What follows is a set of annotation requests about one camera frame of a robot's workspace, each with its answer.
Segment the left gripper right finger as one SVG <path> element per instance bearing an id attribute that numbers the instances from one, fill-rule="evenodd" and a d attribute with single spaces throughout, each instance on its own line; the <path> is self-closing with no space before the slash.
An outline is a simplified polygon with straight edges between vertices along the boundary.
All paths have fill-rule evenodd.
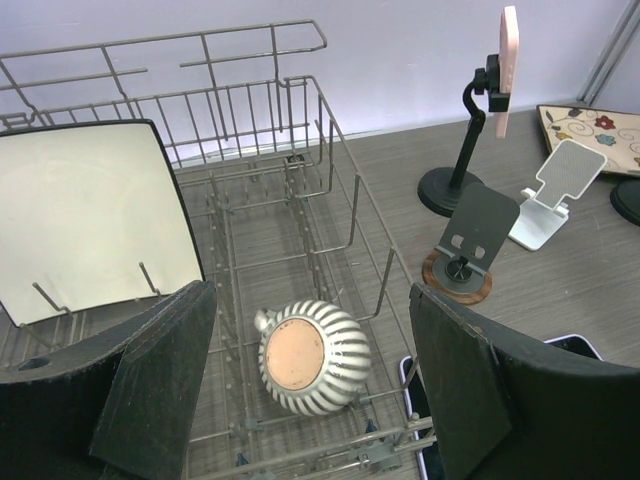
<path id="1" fill-rule="evenodd" d="M 450 479 L 635 479 L 639 372 L 546 344 L 431 287 L 410 318 Z"/>

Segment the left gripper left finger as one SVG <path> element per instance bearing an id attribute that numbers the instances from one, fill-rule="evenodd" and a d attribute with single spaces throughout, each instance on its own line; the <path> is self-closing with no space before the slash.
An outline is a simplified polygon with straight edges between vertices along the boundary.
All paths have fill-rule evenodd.
<path id="1" fill-rule="evenodd" d="M 4 479 L 178 479 L 217 310 L 193 281 L 1 373 Z"/>

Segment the lavender case phone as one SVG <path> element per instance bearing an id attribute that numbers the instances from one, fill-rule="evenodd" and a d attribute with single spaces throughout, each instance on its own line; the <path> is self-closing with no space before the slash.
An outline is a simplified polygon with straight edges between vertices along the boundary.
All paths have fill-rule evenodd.
<path id="1" fill-rule="evenodd" d="M 399 378 L 404 385 L 413 367 L 413 358 L 410 355 L 403 357 L 399 362 Z M 420 417 L 431 415 L 423 383 L 417 373 L 413 375 L 409 383 L 403 389 L 404 402 L 409 416 L 418 414 Z M 445 479 L 446 475 L 441 461 L 437 443 L 416 452 L 416 460 L 421 479 Z"/>

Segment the black case phone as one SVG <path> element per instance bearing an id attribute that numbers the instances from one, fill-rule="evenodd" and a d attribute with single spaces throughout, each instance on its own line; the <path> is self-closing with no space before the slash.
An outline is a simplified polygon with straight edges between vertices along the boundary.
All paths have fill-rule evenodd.
<path id="1" fill-rule="evenodd" d="M 545 343 L 571 353 L 603 361 L 603 357 L 584 336 L 569 334 L 554 339 L 545 340 Z"/>

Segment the grey wire dish rack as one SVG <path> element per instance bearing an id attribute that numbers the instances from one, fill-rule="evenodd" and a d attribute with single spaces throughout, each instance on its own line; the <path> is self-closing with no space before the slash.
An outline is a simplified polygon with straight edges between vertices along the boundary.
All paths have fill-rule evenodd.
<path id="1" fill-rule="evenodd" d="M 317 79 L 299 56 L 311 19 L 5 53 L 6 133 L 149 120 L 189 215 L 218 309 L 182 462 L 185 479 L 420 479 L 426 417 L 411 274 Z M 298 416 L 264 388 L 253 318 L 320 299 L 351 313 L 372 352 L 339 412 Z"/>

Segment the black tall phone stand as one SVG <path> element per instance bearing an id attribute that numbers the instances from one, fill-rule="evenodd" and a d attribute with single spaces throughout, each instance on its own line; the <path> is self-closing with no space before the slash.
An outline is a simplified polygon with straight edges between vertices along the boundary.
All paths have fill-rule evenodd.
<path id="1" fill-rule="evenodd" d="M 468 166 L 478 138 L 484 129 L 486 112 L 480 109 L 474 95 L 488 94 L 488 107 L 491 113 L 507 113 L 510 106 L 510 93 L 500 91 L 501 67 L 498 54 L 489 55 L 483 68 L 474 72 L 473 79 L 462 94 L 463 105 L 470 115 L 467 130 L 454 167 L 438 167 L 426 172 L 417 185 L 417 195 L 421 203 L 432 212 L 450 217 L 463 193 L 463 190 L 482 181 L 468 173 Z"/>

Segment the black round phone stand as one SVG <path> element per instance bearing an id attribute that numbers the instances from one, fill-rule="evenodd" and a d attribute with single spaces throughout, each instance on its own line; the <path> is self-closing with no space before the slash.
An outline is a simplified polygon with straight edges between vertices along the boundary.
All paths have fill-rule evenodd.
<path id="1" fill-rule="evenodd" d="M 633 225 L 640 226 L 640 180 L 626 180 L 615 186 L 609 196 L 614 210 Z"/>

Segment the pink case phone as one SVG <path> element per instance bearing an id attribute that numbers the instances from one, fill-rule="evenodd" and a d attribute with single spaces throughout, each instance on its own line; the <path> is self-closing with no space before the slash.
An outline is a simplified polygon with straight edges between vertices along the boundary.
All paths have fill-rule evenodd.
<path id="1" fill-rule="evenodd" d="M 496 137 L 505 138 L 508 125 L 511 94 L 520 46 L 520 33 L 515 6 L 506 6 L 501 14 L 498 64 L 500 68 L 499 91 L 501 111 L 495 114 Z"/>

